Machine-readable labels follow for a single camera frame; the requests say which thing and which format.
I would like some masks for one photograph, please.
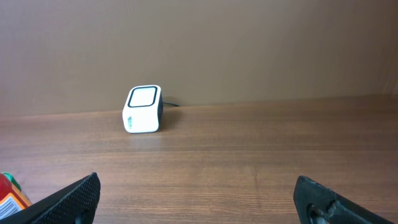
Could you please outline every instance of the white cube-shaped device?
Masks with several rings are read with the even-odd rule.
[[[160,86],[136,86],[130,90],[124,105],[124,128],[129,133],[157,131],[162,113],[163,100]]]

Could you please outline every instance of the barcode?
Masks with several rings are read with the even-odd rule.
[[[14,199],[12,199],[12,197],[9,197],[5,202],[0,204],[0,220],[21,210],[22,209],[17,205],[17,203],[15,203]]]

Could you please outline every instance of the green lid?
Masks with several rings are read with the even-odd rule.
[[[3,174],[7,177],[7,179],[8,179],[12,184],[14,184],[14,185],[18,188],[18,190],[22,191],[20,185],[18,184],[18,182],[15,180],[15,178],[14,178],[11,174],[6,173],[6,172],[3,172]]]

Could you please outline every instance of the brown wooden surface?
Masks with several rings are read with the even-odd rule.
[[[398,99],[168,108],[125,132],[120,111],[0,119],[0,170],[33,202],[97,172],[95,223],[298,223],[299,175],[398,222]]]

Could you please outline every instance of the white label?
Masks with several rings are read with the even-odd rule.
[[[136,88],[132,92],[129,106],[149,106],[154,102],[156,87]]]
[[[14,201],[12,197],[8,197],[2,204],[0,204],[0,220],[12,214],[15,214],[22,209]]]

